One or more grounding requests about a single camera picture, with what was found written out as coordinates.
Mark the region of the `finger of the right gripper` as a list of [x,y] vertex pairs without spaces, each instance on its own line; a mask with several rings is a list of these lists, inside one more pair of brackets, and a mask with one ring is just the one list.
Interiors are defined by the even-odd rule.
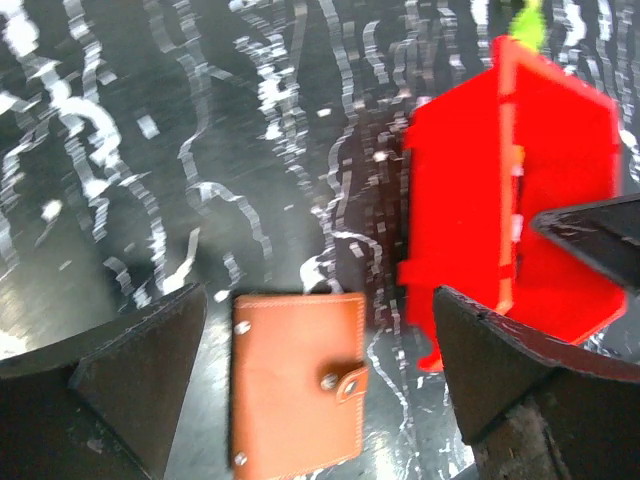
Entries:
[[639,195],[546,210],[538,233],[632,295],[639,293]]

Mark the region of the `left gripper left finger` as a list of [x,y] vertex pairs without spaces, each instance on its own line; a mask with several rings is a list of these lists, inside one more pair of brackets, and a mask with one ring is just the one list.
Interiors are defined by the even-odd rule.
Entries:
[[163,478],[206,308],[189,284],[2,360],[2,478]]

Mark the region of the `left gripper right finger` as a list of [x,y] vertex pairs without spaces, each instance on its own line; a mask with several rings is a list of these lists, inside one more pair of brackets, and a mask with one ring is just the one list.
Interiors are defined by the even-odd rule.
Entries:
[[482,479],[636,479],[639,367],[441,286],[433,313],[463,442]]

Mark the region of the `red plastic card box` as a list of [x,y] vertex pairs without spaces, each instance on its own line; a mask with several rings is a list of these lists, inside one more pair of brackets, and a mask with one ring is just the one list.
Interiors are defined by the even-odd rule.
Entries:
[[613,99],[509,36],[488,70],[417,108],[404,137],[407,321],[436,340],[442,285],[573,345],[620,318],[622,288],[533,226],[621,192],[617,126]]

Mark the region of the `brown leather card holder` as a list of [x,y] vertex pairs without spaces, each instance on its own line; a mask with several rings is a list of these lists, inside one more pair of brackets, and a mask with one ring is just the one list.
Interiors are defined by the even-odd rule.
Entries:
[[235,478],[291,479],[361,453],[369,374],[365,326],[361,293],[235,299]]

